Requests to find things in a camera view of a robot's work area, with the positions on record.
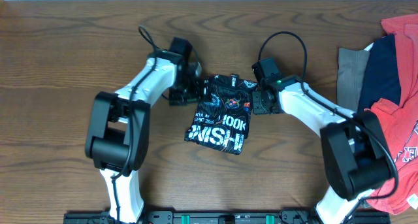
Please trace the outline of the black orange-patterned jersey shirt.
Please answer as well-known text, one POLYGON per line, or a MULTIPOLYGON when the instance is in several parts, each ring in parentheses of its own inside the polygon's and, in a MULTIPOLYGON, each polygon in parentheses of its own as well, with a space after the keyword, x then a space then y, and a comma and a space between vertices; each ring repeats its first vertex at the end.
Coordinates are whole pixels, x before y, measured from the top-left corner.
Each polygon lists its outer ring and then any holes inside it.
POLYGON ((249 135, 252 93, 257 82, 238 75, 215 75, 204 81, 204 99, 197 105, 184 140, 239 155, 249 135))

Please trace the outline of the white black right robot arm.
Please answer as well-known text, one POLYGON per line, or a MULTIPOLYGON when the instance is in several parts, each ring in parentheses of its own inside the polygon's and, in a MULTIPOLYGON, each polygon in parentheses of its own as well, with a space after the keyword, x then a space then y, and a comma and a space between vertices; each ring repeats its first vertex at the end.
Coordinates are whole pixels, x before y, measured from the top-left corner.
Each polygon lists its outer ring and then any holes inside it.
POLYGON ((297 76, 258 76, 255 114, 289 114, 321 139, 329 188, 308 223, 345 223, 375 189, 398 174, 381 125, 372 112, 357 114, 316 93, 297 76))

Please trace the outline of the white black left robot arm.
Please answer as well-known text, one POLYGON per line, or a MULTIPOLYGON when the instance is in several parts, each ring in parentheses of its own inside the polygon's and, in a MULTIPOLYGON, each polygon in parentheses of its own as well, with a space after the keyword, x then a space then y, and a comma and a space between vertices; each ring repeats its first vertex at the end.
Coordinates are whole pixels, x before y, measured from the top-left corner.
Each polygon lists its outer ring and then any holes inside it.
POLYGON ((156 50, 144 68, 114 93, 99 92, 93 101, 85 154, 104 178, 111 223, 138 223, 144 201, 138 170, 148 152, 152 106, 168 89, 190 93, 202 72, 199 61, 156 50))

